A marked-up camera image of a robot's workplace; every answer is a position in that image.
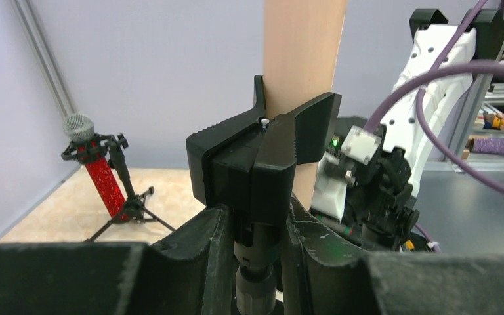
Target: red microphone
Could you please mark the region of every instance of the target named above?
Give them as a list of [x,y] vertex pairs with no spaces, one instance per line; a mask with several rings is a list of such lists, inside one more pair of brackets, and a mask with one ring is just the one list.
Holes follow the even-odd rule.
[[[106,137],[95,133],[93,121],[83,114],[69,115],[63,121],[63,131],[70,144],[61,154],[62,159],[74,159],[86,167],[109,215],[115,217],[123,209],[126,199],[105,159],[108,148],[101,142]],[[122,215],[120,219],[127,220],[128,217]]]

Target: black clamp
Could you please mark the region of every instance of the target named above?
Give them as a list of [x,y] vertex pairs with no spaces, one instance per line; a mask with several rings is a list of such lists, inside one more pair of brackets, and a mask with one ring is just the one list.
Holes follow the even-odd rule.
[[296,165],[322,158],[341,95],[321,94],[269,120],[260,75],[254,88],[252,109],[186,139],[192,191],[206,207],[225,205],[247,213],[249,222],[281,226]]
[[109,151],[107,142],[112,137],[114,136],[95,133],[89,140],[71,141],[68,147],[61,153],[61,158],[63,161],[76,161],[80,164],[95,162],[107,155]]

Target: metal pole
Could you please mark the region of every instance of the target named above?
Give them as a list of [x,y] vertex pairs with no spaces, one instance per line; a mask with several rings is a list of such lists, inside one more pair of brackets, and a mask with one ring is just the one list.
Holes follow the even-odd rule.
[[30,0],[10,0],[63,119],[75,112]]
[[491,82],[492,75],[479,75],[467,93],[449,145],[449,149],[458,156],[463,153],[469,135],[472,133],[474,121]]

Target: wooden plank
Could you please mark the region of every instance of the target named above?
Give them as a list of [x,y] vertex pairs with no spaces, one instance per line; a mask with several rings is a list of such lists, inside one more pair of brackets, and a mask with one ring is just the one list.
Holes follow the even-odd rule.
[[[347,0],[266,0],[264,89],[269,118],[331,90]],[[317,163],[299,165],[293,191],[310,209]]]

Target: floor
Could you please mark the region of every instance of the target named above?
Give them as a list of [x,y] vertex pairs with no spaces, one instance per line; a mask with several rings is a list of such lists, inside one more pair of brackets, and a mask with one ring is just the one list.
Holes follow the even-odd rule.
[[[138,192],[155,186],[148,208],[175,228],[203,206],[192,196],[188,171],[131,170]],[[504,183],[504,172],[488,173]],[[453,171],[426,171],[418,209],[420,223],[446,253],[504,253],[504,196]],[[15,226],[0,242],[80,242],[107,220],[84,169]],[[112,226],[98,240],[153,243],[169,231],[159,223]]]
[[[504,172],[486,173],[504,184]],[[420,224],[447,253],[504,253],[504,196],[466,174],[424,172]]]

